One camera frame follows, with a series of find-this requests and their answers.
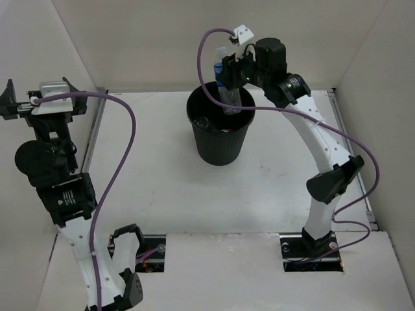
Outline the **blue label water bottle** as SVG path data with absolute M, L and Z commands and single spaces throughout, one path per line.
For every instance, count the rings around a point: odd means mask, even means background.
M 227 49 L 225 46 L 217 47 L 216 48 L 216 57 L 217 60 L 213 66 L 214 74 L 215 74 L 215 80 L 217 83 L 220 101 L 223 104 L 233 106 L 233 108 L 223 108 L 224 113 L 227 115 L 235 115 L 237 113 L 240 113 L 240 109 L 236 109 L 236 107 L 241 107 L 241 98 L 240 93 L 238 89 L 233 89 L 231 91 L 227 90 L 226 87 L 222 82 L 219 81 L 218 76 L 222 72 L 222 59 L 227 56 Z

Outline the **clear unlabelled plastic bottle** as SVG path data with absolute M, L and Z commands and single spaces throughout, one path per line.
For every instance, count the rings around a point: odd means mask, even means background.
M 195 117 L 193 121 L 196 126 L 198 126 L 199 128 L 203 130 L 213 131 L 214 129 L 214 126 L 212 125 L 212 123 L 209 121 L 207 117 L 198 116 L 198 117 Z

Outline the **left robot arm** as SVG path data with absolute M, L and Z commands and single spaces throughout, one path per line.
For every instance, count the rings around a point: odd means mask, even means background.
M 87 291 L 87 310 L 130 310 L 143 300 L 136 260 L 145 239 L 136 224 L 99 237 L 97 220 L 103 201 L 97 199 L 87 172 L 78 171 L 77 148 L 69 123 L 87 110 L 92 93 L 79 91 L 68 79 L 44 82 L 18 102 L 14 84 L 1 93 L 1 116 L 25 119 L 35 139 L 16 151 L 15 164 L 36 189 L 53 224 L 68 241 Z

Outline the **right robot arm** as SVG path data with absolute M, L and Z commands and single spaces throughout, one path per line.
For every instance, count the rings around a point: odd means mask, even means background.
M 340 197 L 364 166 L 361 156 L 352 156 L 325 127 L 318 108 L 303 102 L 311 90 L 298 74 L 287 70 L 286 48 L 276 38 L 264 38 L 222 59 L 219 81 L 227 89 L 252 84 L 279 108 L 294 126 L 316 163 L 318 174 L 306 182 L 311 195 L 308 219 L 302 229 L 301 249 L 310 256 L 321 255 L 333 243 L 331 222 Z

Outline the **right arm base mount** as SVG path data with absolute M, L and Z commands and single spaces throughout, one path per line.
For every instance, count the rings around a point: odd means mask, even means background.
M 343 272 L 340 252 L 323 254 L 335 249 L 337 238 L 331 233 L 329 239 L 316 249 L 309 247 L 301 233 L 279 236 L 284 272 Z

